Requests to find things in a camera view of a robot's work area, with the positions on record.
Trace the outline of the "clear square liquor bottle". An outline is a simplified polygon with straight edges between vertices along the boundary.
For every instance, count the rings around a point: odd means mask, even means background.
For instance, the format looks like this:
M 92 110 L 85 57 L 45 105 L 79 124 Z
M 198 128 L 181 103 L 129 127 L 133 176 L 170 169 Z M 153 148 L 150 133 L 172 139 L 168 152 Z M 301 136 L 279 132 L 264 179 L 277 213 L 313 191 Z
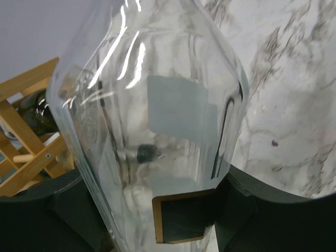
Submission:
M 248 82 L 199 1 L 93 1 L 47 89 L 120 251 L 206 251 Z

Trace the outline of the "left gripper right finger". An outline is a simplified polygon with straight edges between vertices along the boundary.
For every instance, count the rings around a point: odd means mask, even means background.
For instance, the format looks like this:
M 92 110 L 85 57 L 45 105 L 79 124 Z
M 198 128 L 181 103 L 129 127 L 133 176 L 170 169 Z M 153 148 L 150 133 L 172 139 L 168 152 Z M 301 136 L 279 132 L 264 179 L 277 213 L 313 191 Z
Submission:
M 234 166 L 225 186 L 219 251 L 335 251 L 335 194 L 297 196 Z

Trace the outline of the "green bottle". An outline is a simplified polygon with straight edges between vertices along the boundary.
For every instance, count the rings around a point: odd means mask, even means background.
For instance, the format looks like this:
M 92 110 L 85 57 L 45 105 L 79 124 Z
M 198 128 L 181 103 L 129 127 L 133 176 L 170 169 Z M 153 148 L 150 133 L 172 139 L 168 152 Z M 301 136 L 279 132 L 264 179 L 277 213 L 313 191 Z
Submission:
M 58 132 L 46 101 L 46 89 L 37 90 L 27 96 L 20 103 L 17 112 L 38 137 Z

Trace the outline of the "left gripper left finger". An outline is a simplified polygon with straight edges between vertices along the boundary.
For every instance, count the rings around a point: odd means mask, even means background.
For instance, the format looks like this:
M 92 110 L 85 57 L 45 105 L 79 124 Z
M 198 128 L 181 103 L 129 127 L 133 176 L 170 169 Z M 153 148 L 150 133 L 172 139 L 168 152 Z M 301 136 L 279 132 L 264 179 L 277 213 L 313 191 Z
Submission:
M 1 251 L 115 251 L 78 170 L 1 197 Z

